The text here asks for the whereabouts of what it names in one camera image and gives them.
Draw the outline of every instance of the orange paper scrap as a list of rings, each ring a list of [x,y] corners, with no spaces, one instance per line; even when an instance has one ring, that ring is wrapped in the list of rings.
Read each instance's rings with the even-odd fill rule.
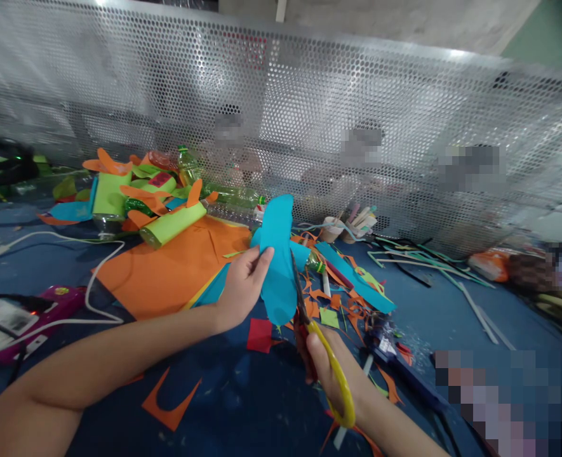
[[[97,277],[136,320],[177,312],[232,261],[223,254],[249,248],[248,228],[216,222],[204,217],[158,250],[140,244],[105,262]]]
[[[200,378],[200,380],[196,383],[196,385],[192,389],[192,392],[186,397],[185,400],[183,400],[179,404],[179,406],[177,406],[172,411],[164,411],[158,407],[157,397],[158,397],[158,391],[162,387],[162,384],[164,383],[164,380],[166,379],[166,375],[168,374],[169,370],[170,368],[166,369],[166,371],[162,375],[162,378],[160,378],[160,380],[158,381],[158,384],[156,384],[152,392],[147,396],[147,398],[145,399],[145,401],[141,406],[143,406],[144,410],[146,410],[153,417],[155,417],[164,425],[166,425],[169,429],[175,431],[177,430],[177,427],[179,427],[179,423],[181,422],[181,419],[184,418],[185,410],[189,406],[190,401],[192,401],[192,398],[196,393],[196,389],[198,389],[198,386],[200,386],[203,379]]]

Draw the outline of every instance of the green paper roll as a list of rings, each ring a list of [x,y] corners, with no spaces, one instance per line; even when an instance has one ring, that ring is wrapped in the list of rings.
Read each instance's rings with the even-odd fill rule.
[[[124,176],[110,173],[98,174],[97,194],[92,208],[93,215],[119,216],[124,220],[126,196],[120,192],[121,185],[130,185],[132,173]]]
[[[159,249],[171,241],[187,227],[206,214],[203,204],[198,202],[173,214],[166,214],[150,222],[139,230],[141,238],[154,249]]]

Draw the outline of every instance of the blue paper cutout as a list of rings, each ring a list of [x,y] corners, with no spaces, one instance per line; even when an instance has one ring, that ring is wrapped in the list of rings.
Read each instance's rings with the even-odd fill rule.
[[[227,263],[221,271],[215,276],[215,279],[211,281],[211,284],[206,288],[203,294],[196,300],[194,308],[200,305],[207,305],[209,303],[215,303],[219,300],[225,287],[225,278],[228,276],[228,268],[230,264]]]
[[[297,303],[289,240],[292,209],[292,195],[281,195],[270,200],[264,213],[262,228],[258,230],[261,232],[260,252],[263,253],[269,246],[274,248],[274,257],[262,286],[262,299],[268,318],[278,326],[291,320]]]
[[[251,244],[249,245],[249,247],[252,248],[260,244],[260,238],[262,238],[262,233],[258,228],[251,238]],[[311,254],[311,249],[294,241],[290,241],[289,247],[291,248],[293,256],[295,257],[295,265],[298,267],[298,270],[304,271],[306,269],[306,261],[308,260],[308,256]]]
[[[361,295],[365,301],[378,311],[390,313],[397,307],[392,301],[380,295],[373,287],[360,278],[360,275],[357,274],[329,244],[325,242],[317,243],[317,250],[327,259],[328,262],[336,267],[338,271],[346,277],[346,279],[352,282],[353,286],[355,286],[355,292]]]
[[[95,194],[97,193],[98,176],[92,181],[90,200],[87,202],[58,203],[49,211],[50,215],[58,220],[72,222],[84,222],[92,219],[92,208],[95,205]]]
[[[187,202],[187,199],[174,198],[166,204],[166,207],[169,209],[169,211],[173,211],[175,208],[181,206],[185,202]]]

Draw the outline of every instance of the red paper scrap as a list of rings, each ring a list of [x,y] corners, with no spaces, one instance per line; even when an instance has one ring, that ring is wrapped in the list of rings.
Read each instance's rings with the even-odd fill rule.
[[[251,319],[247,349],[268,354],[272,346],[272,322]]]

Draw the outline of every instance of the metal mesh fence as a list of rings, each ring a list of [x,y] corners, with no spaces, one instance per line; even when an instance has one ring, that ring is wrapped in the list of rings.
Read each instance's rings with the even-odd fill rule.
[[[188,145],[205,177],[462,256],[562,203],[562,70],[120,0],[0,0],[0,135],[79,165]],[[448,147],[504,182],[444,188]]]

